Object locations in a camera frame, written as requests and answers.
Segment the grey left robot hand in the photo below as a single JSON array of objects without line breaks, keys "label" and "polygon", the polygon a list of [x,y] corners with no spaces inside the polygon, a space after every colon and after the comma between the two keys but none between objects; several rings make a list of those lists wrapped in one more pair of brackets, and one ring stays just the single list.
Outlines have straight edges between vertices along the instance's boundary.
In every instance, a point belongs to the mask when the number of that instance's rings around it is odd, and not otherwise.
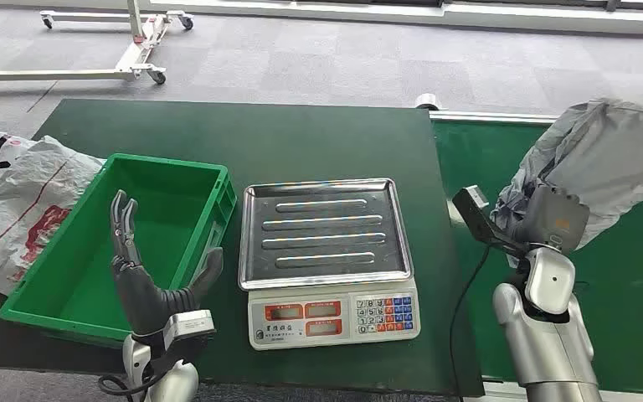
[{"label": "grey left robot hand", "polygon": [[212,248],[203,258],[204,269],[193,282],[180,289],[166,290],[155,284],[136,247],[134,215],[138,203],[122,189],[110,206],[111,241],[114,257],[111,274],[122,309],[132,332],[140,337],[162,330],[176,314],[200,308],[200,302],[223,271],[224,253]]}]

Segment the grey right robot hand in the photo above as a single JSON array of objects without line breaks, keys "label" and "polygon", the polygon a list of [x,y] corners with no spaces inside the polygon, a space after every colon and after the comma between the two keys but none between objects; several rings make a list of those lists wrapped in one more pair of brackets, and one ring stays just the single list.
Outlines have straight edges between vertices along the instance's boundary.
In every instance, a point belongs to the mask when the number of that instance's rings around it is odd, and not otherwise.
[{"label": "grey right robot hand", "polygon": [[512,237],[522,243],[548,245],[567,255],[578,248],[589,214],[589,206],[582,204],[578,196],[542,184],[528,200]]}]

